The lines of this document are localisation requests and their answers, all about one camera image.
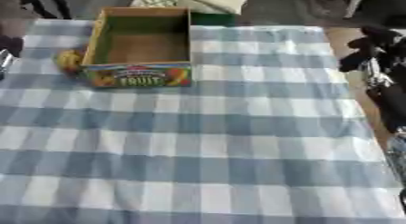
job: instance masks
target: person's leg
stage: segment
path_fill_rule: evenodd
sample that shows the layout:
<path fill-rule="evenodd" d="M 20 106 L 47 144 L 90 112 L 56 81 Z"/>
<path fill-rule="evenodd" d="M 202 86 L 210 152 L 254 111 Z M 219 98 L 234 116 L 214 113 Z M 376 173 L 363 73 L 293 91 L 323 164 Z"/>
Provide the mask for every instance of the person's leg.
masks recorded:
<path fill-rule="evenodd" d="M 71 11 L 69 10 L 66 0 L 53 0 L 56 3 L 58 11 L 61 13 L 63 19 L 72 19 Z"/>
<path fill-rule="evenodd" d="M 31 3 L 33 5 L 34 11 L 40 16 L 44 18 L 57 18 L 55 15 L 45 10 L 45 7 L 40 0 L 26 0 L 26 2 Z"/>

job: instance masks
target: gingham tablecloth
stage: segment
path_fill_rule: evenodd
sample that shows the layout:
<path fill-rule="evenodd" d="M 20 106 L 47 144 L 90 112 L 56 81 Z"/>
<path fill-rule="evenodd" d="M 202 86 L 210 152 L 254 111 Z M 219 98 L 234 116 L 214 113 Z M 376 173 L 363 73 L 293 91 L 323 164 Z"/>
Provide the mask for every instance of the gingham tablecloth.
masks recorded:
<path fill-rule="evenodd" d="M 190 88 L 93 90 L 38 21 L 0 82 L 0 223 L 406 223 L 316 27 L 193 27 Z"/>

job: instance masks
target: fruit box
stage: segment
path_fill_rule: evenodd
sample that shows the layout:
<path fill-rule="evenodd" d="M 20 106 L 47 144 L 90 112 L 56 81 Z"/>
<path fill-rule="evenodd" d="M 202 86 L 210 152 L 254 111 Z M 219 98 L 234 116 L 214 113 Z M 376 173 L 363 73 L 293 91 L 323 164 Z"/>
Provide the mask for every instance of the fruit box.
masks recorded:
<path fill-rule="evenodd" d="M 185 8 L 103 8 L 82 60 L 95 87 L 191 84 L 190 12 Z"/>

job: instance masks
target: table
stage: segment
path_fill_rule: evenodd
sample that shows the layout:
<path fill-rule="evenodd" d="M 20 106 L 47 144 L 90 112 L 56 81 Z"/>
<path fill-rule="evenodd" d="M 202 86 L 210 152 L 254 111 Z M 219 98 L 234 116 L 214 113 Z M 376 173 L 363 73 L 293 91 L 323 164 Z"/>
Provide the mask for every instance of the table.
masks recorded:
<path fill-rule="evenodd" d="M 40 20 L 0 83 L 0 222 L 404 223 L 323 30 L 192 28 L 189 88 L 58 72 L 92 22 Z"/>

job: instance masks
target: box label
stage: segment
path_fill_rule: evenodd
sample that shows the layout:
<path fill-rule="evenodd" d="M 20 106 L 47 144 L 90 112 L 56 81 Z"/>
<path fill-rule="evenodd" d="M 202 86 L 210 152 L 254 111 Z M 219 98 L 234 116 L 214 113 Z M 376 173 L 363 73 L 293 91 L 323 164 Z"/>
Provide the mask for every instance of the box label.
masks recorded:
<path fill-rule="evenodd" d="M 184 63 L 90 65 L 83 71 L 95 87 L 175 87 L 191 84 L 190 66 Z"/>

